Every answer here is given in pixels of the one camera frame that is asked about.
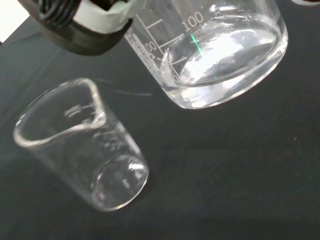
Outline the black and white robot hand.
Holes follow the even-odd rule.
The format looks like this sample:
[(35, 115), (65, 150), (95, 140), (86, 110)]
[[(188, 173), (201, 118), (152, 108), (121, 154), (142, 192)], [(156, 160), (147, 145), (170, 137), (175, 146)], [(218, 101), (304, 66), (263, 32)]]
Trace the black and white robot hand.
[(19, 0), (41, 32), (61, 48), (99, 56), (117, 45), (145, 0)]

